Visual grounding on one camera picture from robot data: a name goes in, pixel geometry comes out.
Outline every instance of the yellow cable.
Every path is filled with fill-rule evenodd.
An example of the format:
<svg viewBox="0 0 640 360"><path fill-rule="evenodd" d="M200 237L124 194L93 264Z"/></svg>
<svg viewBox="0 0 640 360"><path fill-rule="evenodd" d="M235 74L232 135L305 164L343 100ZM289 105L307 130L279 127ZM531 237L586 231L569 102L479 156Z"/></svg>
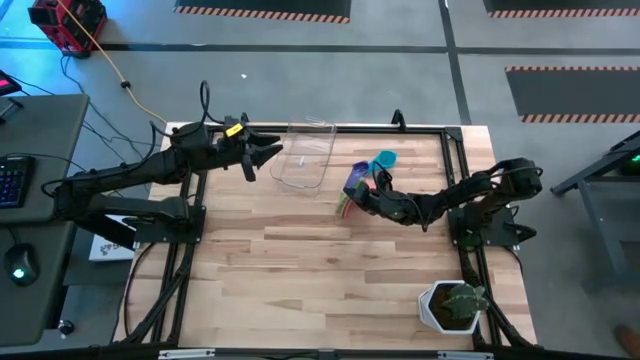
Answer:
<svg viewBox="0 0 640 360"><path fill-rule="evenodd" d="M80 29L89 37L89 39L91 39L91 42L98 48L98 50L100 50L102 55L104 55L104 57L107 59L107 61L109 61L109 64L111 64L111 67L113 68L113 70L115 70L116 73L118 74L118 77L120 78L120 82L127 81L124 78L124 76L122 76L122 73L120 72L120 70L118 70L118 67L116 66L116 64L113 63L113 61L111 60L109 55L107 55L107 53L104 50L102 50L102 46L100 46L100 44L98 44L96 39L94 39L93 36L91 36L91 34L89 34L87 29L85 29L84 26L82 26L82 24L80 23L80 21L78 21L78 19L76 19L76 17L71 13L71 11L69 11L69 9L66 6L64 6L62 1L60 1L60 0L57 0L57 1L58 1L58 5L62 6L64 11L67 13L67 15L69 15L69 17L71 17L71 20L73 20L76 23L76 25L78 25L80 27ZM127 93L129 93L129 96L131 97L131 100L133 100L133 102L136 104L136 106L138 106L140 109L142 109L142 111L144 111L147 114L149 114L149 115L155 117L156 119L162 121L164 124L168 123L168 121L165 120L162 116L160 116L160 115L154 113L153 111L147 109L146 107L142 106L138 102L138 99L136 99L136 97L133 96L133 92L131 91L131 89L129 87L126 87L125 89L127 90Z"/></svg>

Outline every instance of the orange and black striped mat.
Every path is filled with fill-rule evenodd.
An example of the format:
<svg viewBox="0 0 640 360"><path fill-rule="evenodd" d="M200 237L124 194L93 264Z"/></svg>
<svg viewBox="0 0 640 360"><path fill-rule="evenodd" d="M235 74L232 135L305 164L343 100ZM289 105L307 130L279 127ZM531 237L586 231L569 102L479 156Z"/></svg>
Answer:
<svg viewBox="0 0 640 360"><path fill-rule="evenodd" d="M484 0L493 18L640 16L638 0Z"/></svg>
<svg viewBox="0 0 640 360"><path fill-rule="evenodd" d="M176 0L174 12L194 15L346 24L351 0Z"/></svg>
<svg viewBox="0 0 640 360"><path fill-rule="evenodd" d="M507 66L525 123L640 123L638 66Z"/></svg>

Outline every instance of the green light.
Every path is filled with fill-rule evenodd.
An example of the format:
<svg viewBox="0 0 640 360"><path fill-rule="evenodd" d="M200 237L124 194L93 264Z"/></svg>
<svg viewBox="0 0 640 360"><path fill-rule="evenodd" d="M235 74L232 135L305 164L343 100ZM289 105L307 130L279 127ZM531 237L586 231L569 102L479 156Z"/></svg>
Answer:
<svg viewBox="0 0 640 360"><path fill-rule="evenodd" d="M24 277L24 271L22 269L16 269L13 272L13 276L15 276L17 279L22 279Z"/></svg>

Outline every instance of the black robotic arm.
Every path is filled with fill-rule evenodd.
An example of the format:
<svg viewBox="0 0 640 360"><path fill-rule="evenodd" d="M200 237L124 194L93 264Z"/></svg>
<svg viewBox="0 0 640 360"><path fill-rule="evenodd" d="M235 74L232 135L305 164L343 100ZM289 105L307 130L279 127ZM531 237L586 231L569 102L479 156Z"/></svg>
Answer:
<svg viewBox="0 0 640 360"><path fill-rule="evenodd" d="M162 201L106 196L103 193L154 182L181 183L189 172L199 173L240 164L247 181L255 181L253 167L260 168L282 150L280 137L259 134L242 118L225 118L224 130L212 140L214 128L202 122L174 128L171 146L135 164L122 164L104 170L80 172L61 180L54 190L55 214L75 222L90 232L116 244L131 248L135 232L106 215L133 216L128 224L155 227L157 232L184 233L203 221L201 208L186 199L170 197Z"/></svg>
<svg viewBox="0 0 640 360"><path fill-rule="evenodd" d="M533 161L518 158L504 160L491 169L479 171L456 185L436 194L402 193L393 189L392 176L381 166L376 168L371 189L365 182L343 189L362 210L402 225L429 224L449 209L464 207L467 229L479 230L491 223L492 215L512 201L529 199L542 190L541 169Z"/></svg>

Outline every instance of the transparent bin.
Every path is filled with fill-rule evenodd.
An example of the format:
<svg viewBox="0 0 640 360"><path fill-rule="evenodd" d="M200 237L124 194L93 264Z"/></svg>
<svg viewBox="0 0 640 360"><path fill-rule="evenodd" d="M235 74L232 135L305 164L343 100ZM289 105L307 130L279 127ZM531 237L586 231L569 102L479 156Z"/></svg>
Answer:
<svg viewBox="0 0 640 360"><path fill-rule="evenodd" d="M317 194L336 132L335 124L312 117L290 122L282 142L284 148L271 166L271 176L290 189L312 190L305 193Z"/></svg>

